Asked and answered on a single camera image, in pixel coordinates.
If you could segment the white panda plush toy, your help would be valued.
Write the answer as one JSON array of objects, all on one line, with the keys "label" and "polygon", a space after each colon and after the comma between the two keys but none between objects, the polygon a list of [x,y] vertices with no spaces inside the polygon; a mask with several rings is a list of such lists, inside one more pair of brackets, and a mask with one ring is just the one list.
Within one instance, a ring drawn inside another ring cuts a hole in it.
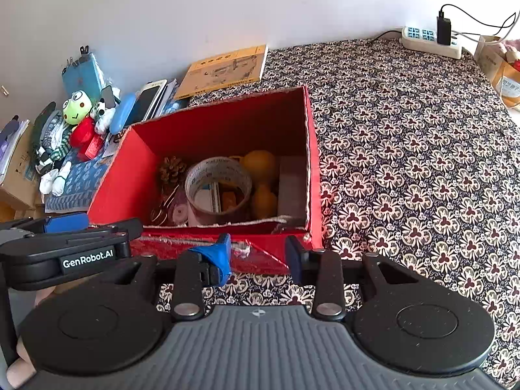
[{"label": "white panda plush toy", "polygon": [[100,136],[109,133],[110,124],[115,116],[116,108],[108,108],[104,99],[100,99],[91,110],[90,117],[94,121],[94,132]]}]

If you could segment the white tablet device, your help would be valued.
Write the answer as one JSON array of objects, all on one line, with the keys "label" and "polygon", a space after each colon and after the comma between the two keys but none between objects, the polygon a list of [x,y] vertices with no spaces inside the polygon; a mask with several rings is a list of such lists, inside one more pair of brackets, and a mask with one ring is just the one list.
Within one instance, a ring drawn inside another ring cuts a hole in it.
[{"label": "white tablet device", "polygon": [[142,123],[151,119],[156,110],[156,106],[166,90],[167,80],[161,79],[146,84],[136,97],[132,108],[130,124]]}]

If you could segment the yellow round toy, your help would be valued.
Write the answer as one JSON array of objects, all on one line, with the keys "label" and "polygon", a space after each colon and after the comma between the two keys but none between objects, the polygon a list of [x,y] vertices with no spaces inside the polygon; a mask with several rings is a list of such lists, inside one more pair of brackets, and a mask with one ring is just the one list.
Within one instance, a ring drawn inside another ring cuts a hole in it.
[{"label": "yellow round toy", "polygon": [[256,219],[276,216],[277,196],[272,191],[272,184],[278,177],[277,160],[267,150],[253,150],[241,162],[249,174],[254,192],[251,196],[251,209]]}]

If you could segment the blue glasses case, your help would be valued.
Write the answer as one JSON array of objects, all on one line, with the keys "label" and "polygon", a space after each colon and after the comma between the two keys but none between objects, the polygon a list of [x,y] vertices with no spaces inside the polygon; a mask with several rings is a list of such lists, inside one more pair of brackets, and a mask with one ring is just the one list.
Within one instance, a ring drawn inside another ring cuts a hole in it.
[{"label": "blue glasses case", "polygon": [[119,105],[115,108],[115,114],[109,126],[111,135],[117,135],[123,130],[136,102],[136,94],[129,93],[123,96]]}]

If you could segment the brown pine cone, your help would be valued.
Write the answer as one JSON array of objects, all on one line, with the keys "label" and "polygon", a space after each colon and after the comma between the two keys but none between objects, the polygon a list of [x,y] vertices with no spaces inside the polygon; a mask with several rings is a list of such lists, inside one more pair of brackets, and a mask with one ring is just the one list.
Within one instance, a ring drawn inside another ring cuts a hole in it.
[{"label": "brown pine cone", "polygon": [[177,185],[183,181],[187,164],[176,156],[164,157],[159,170],[159,178],[164,185]]}]

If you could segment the clear packing tape roll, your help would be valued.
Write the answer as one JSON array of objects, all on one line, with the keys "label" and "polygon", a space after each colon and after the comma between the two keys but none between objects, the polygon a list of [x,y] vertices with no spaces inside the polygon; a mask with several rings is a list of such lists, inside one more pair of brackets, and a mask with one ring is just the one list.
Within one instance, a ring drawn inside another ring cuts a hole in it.
[{"label": "clear packing tape roll", "polygon": [[[216,226],[249,219],[252,180],[237,160],[227,157],[205,159],[192,166],[185,179],[189,226]],[[220,194],[234,191],[237,206],[222,212]]]}]

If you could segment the green frog plush toy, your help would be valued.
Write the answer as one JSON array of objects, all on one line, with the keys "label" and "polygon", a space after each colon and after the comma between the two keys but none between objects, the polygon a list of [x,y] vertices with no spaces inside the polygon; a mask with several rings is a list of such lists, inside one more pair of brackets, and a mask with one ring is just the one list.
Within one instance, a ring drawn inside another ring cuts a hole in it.
[{"label": "green frog plush toy", "polygon": [[61,196],[72,164],[66,157],[72,150],[72,132],[90,114],[93,104],[83,90],[72,93],[45,121],[40,140],[32,154],[34,168],[41,176],[39,190],[42,195]]}]

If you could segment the brown cardboard box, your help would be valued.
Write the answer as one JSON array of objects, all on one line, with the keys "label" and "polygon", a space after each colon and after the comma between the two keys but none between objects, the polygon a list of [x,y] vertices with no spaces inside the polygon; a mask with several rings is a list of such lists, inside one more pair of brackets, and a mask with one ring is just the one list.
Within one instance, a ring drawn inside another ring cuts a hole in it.
[{"label": "brown cardboard box", "polygon": [[13,137],[16,144],[6,150],[7,161],[1,162],[1,202],[14,210],[32,210],[39,189],[31,159],[32,129],[32,123],[23,122]]}]

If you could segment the brown paper gift bag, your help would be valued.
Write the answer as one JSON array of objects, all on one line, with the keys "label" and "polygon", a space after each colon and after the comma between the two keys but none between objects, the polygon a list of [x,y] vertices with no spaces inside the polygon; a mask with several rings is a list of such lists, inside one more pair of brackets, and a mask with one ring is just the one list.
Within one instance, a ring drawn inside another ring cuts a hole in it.
[{"label": "brown paper gift bag", "polygon": [[495,36],[480,36],[475,59],[502,102],[518,111],[519,40],[499,41]]}]

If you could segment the white power strip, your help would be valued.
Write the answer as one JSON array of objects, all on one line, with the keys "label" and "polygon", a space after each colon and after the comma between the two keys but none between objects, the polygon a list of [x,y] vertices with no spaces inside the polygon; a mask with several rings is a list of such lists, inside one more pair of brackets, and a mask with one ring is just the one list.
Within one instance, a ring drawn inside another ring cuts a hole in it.
[{"label": "white power strip", "polygon": [[457,60],[462,58],[462,47],[459,44],[455,41],[451,41],[450,45],[439,44],[436,32],[431,29],[405,26],[401,31],[399,42],[409,50]]}]

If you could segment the black power adapter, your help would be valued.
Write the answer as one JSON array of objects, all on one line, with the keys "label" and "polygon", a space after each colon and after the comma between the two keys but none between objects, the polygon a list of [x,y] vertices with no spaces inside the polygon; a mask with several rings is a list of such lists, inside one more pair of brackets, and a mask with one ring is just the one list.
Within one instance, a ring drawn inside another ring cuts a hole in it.
[{"label": "black power adapter", "polygon": [[438,11],[436,36],[438,44],[451,45],[451,22],[450,19],[445,17],[443,7]]}]

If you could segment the yellow paperback book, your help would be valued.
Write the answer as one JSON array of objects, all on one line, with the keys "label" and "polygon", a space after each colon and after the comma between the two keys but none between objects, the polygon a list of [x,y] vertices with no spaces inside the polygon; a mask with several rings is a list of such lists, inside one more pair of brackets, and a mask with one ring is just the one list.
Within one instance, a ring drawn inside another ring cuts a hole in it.
[{"label": "yellow paperback book", "polygon": [[235,85],[259,82],[262,79],[269,46],[247,47],[193,62],[175,99],[186,99]]}]

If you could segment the pink rectangular block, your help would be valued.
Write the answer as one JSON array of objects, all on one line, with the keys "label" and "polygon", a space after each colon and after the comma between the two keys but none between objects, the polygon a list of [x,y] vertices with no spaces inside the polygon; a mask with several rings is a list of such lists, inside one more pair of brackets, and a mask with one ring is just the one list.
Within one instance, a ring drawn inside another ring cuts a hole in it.
[{"label": "pink rectangular block", "polygon": [[285,156],[279,165],[278,214],[303,222],[306,218],[307,168],[304,157]]}]

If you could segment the red cardboard storage box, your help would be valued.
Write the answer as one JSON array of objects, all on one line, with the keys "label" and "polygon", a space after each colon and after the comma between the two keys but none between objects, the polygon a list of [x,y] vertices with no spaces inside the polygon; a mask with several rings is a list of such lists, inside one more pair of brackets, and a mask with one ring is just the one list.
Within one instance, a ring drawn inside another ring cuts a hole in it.
[{"label": "red cardboard storage box", "polygon": [[131,249],[173,259],[222,234],[240,273],[284,274],[286,239],[320,247],[317,135],[306,87],[222,99],[130,127],[88,209],[137,218]]}]

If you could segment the patterned floral table cloth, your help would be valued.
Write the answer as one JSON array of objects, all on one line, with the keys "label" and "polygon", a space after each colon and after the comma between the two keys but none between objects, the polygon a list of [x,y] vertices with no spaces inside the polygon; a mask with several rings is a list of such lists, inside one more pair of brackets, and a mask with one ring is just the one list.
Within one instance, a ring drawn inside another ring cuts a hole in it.
[{"label": "patterned floral table cloth", "polygon": [[484,369],[519,382],[519,129],[472,55],[397,41],[275,49],[260,82],[202,105],[307,87],[317,133],[323,244],[382,253],[471,298],[494,320]]}]

